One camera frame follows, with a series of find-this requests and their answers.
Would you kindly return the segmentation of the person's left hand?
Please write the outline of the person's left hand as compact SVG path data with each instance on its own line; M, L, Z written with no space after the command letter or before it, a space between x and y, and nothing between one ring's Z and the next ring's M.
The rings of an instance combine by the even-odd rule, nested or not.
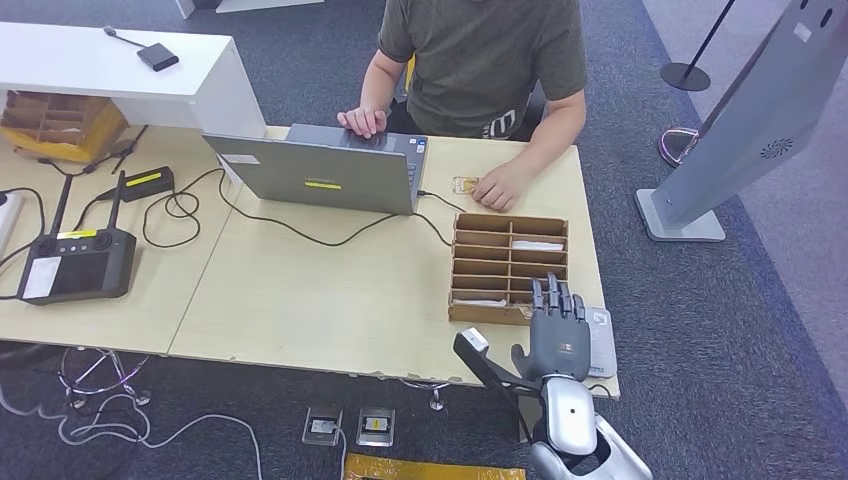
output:
M494 211L508 211L533 180L532 172L517 161L506 162L482 177L472 189L472 198Z

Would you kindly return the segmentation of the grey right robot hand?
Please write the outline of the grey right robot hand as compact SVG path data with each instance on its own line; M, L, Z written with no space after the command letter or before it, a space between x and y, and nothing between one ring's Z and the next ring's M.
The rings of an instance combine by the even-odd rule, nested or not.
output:
M532 292L530 348L525 351L515 344L511 349L519 375L528 381L554 374L584 381L590 370L591 334L582 297L551 272L545 282L532 280Z

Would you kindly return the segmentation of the person's right hand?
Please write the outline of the person's right hand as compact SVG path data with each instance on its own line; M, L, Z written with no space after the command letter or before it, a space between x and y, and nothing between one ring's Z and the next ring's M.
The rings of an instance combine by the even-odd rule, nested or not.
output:
M354 134L369 139L384 132L388 124L388 115L383 110L370 107L357 107L355 109L339 112L337 121L347 130Z

